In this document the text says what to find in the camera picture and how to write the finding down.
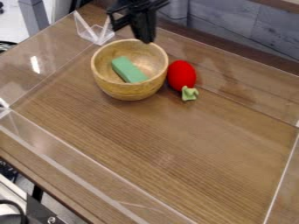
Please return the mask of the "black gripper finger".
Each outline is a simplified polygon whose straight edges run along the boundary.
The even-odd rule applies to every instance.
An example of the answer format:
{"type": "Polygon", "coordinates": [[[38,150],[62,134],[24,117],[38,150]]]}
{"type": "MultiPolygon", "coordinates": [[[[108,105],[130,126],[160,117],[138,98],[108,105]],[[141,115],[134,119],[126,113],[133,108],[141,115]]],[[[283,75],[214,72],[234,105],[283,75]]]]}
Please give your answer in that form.
{"type": "Polygon", "coordinates": [[[149,44],[154,41],[156,12],[149,9],[136,12],[130,18],[130,30],[134,38],[149,44]]]}

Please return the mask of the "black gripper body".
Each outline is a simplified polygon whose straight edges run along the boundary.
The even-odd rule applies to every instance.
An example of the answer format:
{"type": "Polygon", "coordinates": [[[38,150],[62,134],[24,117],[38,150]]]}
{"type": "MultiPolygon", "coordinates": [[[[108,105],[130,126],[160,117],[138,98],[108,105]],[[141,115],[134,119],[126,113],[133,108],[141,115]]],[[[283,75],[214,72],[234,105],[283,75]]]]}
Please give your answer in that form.
{"type": "Polygon", "coordinates": [[[130,25],[130,18],[136,12],[149,9],[158,11],[168,3],[169,0],[116,0],[106,7],[112,30],[116,32],[130,25]]]}

